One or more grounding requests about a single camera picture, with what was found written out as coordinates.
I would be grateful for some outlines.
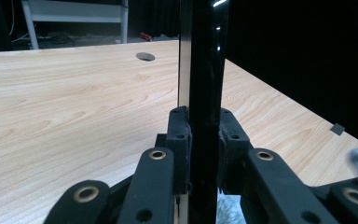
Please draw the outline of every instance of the wooden table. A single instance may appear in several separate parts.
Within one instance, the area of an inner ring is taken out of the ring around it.
[[[166,133],[177,71],[177,41],[1,52],[0,223],[42,223],[75,183],[131,175]],[[223,107],[306,184],[355,176],[347,152],[357,139],[229,61]]]

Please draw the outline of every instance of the glossy black surface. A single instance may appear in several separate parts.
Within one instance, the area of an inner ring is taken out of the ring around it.
[[[214,223],[228,1],[182,1],[179,105],[193,133],[190,223]]]

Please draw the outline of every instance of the white chair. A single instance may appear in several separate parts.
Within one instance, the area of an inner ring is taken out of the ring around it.
[[[32,49],[39,49],[34,21],[118,22],[121,43],[127,43],[128,0],[122,0],[121,6],[49,0],[21,0],[21,3]]]

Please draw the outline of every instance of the wood grain surface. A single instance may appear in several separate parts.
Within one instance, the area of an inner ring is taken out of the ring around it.
[[[156,60],[138,60],[148,52]],[[177,104],[178,42],[0,53],[0,223],[43,223],[72,185],[133,174]],[[358,140],[226,62],[222,107],[309,185],[354,177]]]

